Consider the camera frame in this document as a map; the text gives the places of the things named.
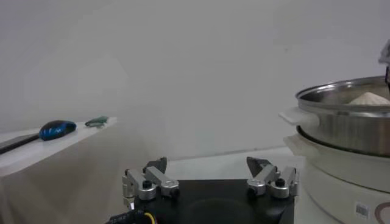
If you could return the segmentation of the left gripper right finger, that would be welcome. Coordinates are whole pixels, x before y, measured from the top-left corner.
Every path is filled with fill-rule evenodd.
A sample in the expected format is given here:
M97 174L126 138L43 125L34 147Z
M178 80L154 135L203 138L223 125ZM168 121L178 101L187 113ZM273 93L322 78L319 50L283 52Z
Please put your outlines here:
M247 183L249 198L257 198L266 193L277 199L287 199L298 194L299 173L295 167L286 166L280 170L266 159L246 158L252 174Z

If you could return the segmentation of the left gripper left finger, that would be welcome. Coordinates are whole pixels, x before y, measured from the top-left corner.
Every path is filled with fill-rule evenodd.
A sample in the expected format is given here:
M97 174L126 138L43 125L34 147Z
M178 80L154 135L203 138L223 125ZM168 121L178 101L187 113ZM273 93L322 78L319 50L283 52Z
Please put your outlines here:
M180 197L178 180L166 176L167 157L149 161L139 172L126 169L122 176L122 199L128 209L134 209L135 199L152 201L159 192L162 197L176 200Z

